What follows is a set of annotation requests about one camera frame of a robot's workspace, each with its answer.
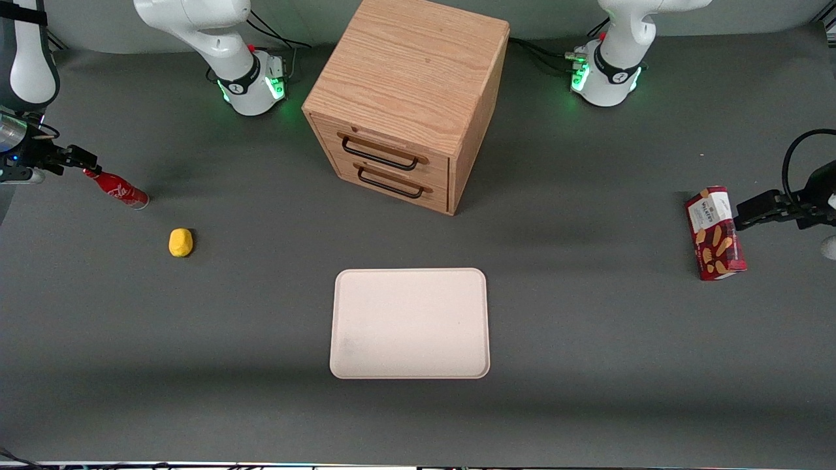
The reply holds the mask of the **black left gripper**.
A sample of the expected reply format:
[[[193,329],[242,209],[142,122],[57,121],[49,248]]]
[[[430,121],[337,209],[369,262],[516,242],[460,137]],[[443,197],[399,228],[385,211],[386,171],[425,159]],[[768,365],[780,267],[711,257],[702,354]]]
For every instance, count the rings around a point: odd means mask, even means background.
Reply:
[[[782,165],[783,191],[790,200],[788,213],[795,217],[798,229],[817,225],[835,226],[835,163],[828,163],[815,170],[803,189],[791,191],[788,181],[789,164]],[[735,229],[744,231],[764,223],[784,222],[786,211],[779,190],[764,191],[738,204]]]

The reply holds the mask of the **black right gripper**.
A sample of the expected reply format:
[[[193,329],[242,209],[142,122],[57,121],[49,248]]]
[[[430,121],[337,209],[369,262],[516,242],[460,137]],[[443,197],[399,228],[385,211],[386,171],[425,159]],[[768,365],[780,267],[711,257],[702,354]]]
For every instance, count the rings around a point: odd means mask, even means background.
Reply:
[[[63,149],[63,166],[59,147],[51,139],[38,136],[2,136],[1,138],[2,178],[44,178],[45,172],[62,176],[65,167],[81,168],[87,172],[98,172],[98,157],[80,146],[70,145]]]

